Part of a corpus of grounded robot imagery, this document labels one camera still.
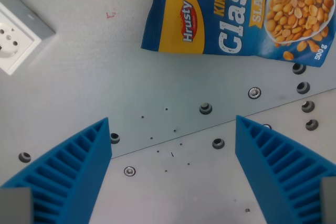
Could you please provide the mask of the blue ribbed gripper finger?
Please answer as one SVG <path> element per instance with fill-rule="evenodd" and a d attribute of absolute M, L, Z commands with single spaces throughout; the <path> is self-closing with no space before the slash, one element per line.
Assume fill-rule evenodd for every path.
<path fill-rule="evenodd" d="M 335 164 L 240 115 L 235 154 L 266 223 L 322 222 L 320 183 L 335 176 Z"/>
<path fill-rule="evenodd" d="M 3 188 L 30 188 L 34 223 L 89 223 L 112 157 L 108 118 L 22 169 Z"/>

